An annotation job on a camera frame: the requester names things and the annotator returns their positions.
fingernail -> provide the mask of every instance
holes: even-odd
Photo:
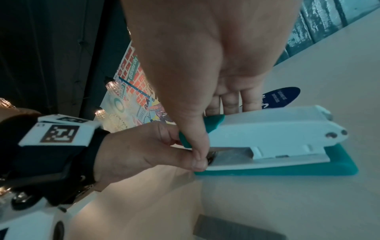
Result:
[[[193,159],[192,167],[196,171],[204,171],[207,168],[207,161],[204,159],[203,161],[198,161],[197,159]]]
[[[200,160],[201,160],[201,154],[199,153],[198,150],[193,149],[193,157],[194,157],[197,161],[200,161]]]

desk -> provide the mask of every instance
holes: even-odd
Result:
[[[158,166],[112,184],[73,220],[71,239],[194,239],[205,214],[291,240],[380,236],[380,10],[274,67],[264,92],[298,87],[350,137],[347,177],[202,176]]]

stapler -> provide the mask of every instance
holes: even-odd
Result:
[[[354,175],[348,132],[321,106],[205,117],[209,166],[199,175]],[[180,133],[185,148],[191,148]]]

teal stapler handle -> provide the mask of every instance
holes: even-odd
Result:
[[[219,124],[223,122],[223,120],[224,115],[204,117],[203,121],[205,122],[206,132],[211,133],[214,131],[219,126]],[[186,137],[181,132],[179,132],[179,140],[181,140],[181,143],[184,147],[191,148],[191,144],[186,140]]]

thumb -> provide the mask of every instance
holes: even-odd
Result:
[[[207,166],[207,160],[196,160],[190,150],[171,147],[163,143],[155,144],[154,155],[150,160],[154,165],[170,165],[179,168],[202,172]]]
[[[203,116],[190,117],[176,121],[186,140],[192,146],[193,157],[200,161],[205,159],[209,149],[210,140],[206,132]]]

